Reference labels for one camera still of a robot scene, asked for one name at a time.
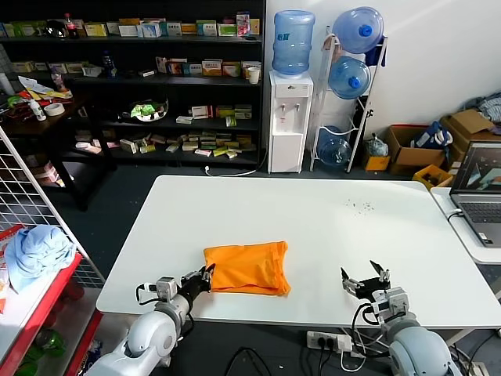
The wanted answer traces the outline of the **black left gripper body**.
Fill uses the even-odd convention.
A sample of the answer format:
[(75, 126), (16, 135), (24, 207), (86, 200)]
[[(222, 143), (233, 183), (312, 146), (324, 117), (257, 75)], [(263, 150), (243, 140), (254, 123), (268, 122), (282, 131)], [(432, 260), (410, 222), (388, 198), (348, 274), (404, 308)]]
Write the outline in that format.
[(181, 280), (180, 295), (188, 302), (189, 308), (193, 308), (193, 302), (202, 293), (201, 279), (195, 277), (191, 280)]

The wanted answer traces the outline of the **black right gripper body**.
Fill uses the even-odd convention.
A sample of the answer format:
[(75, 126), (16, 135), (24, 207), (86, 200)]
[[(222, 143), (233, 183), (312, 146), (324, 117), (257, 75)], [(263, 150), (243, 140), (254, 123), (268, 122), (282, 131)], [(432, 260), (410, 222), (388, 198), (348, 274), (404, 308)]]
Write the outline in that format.
[(355, 288), (355, 297), (360, 300), (366, 299), (370, 302), (374, 302), (375, 298), (373, 294), (375, 292), (385, 291), (390, 288), (391, 282), (389, 280), (380, 280), (379, 277), (373, 277), (358, 282), (358, 286)]

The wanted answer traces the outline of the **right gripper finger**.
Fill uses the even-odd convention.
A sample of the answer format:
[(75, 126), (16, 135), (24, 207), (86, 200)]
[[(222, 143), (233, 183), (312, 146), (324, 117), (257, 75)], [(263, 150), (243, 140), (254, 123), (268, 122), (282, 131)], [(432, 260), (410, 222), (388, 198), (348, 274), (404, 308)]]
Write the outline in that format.
[(341, 267), (341, 282), (343, 289), (349, 294), (356, 294), (357, 290), (363, 287), (363, 283), (357, 281), (347, 274), (344, 268)]
[(377, 283), (389, 283), (390, 282), (390, 270), (385, 269), (379, 263), (374, 262), (373, 260), (369, 261), (371, 266), (377, 273), (377, 276), (373, 278), (373, 280)]

